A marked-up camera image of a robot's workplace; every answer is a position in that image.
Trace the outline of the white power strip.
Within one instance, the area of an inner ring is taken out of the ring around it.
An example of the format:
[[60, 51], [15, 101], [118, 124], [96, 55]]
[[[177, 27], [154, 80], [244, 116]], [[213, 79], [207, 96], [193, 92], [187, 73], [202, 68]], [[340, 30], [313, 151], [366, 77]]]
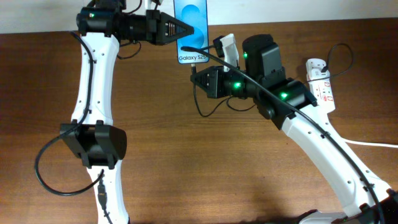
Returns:
[[[323, 71], [326, 66], [326, 62], [320, 58], [310, 58], [306, 64], [307, 72], [311, 69], [318, 68]], [[331, 89], [330, 77], [329, 79], [317, 80], [314, 82], [308, 82], [310, 91], [317, 99], [317, 103], [325, 111], [326, 114], [335, 110], [335, 101]]]

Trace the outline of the white USB charger plug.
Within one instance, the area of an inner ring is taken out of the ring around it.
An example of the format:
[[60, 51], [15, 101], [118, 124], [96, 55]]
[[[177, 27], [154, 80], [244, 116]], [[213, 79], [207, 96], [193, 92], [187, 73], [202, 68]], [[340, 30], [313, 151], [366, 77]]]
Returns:
[[330, 77], [330, 72], [328, 70], [323, 72], [321, 69], [314, 68], [307, 72], [308, 82], [329, 79], [329, 77]]

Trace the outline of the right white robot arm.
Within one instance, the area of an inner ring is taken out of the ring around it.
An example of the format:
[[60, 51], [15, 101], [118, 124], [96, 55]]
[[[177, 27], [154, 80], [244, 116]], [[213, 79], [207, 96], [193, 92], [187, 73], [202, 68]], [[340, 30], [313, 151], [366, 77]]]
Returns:
[[397, 192], [371, 171], [331, 125], [335, 109], [329, 63], [307, 60], [305, 82], [287, 78], [279, 46], [269, 34], [243, 42], [233, 35], [213, 42], [216, 65], [193, 72], [190, 79], [210, 98], [252, 98], [259, 113], [296, 142], [327, 180], [341, 212], [310, 210], [282, 223], [396, 223]]

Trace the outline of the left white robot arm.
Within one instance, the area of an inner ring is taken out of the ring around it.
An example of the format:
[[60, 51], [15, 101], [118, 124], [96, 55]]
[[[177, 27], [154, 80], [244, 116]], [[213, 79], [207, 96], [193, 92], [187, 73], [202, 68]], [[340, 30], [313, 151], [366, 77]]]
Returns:
[[113, 72], [121, 41], [165, 45], [192, 35], [194, 28], [164, 12], [126, 12], [125, 1], [92, 1], [76, 17], [81, 75], [71, 121], [62, 124], [64, 143], [81, 160], [93, 182], [98, 223], [130, 223], [124, 205], [121, 165], [127, 135], [113, 125]]

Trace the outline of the blue Galaxy smartphone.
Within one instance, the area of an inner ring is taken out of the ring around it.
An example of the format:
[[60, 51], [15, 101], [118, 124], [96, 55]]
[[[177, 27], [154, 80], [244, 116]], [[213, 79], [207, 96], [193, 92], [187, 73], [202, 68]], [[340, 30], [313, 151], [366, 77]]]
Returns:
[[202, 49], [209, 46], [207, 0], [174, 0], [174, 13], [176, 19], [193, 27], [193, 34], [177, 41], [178, 63], [207, 63], [207, 56], [181, 50], [182, 47]]

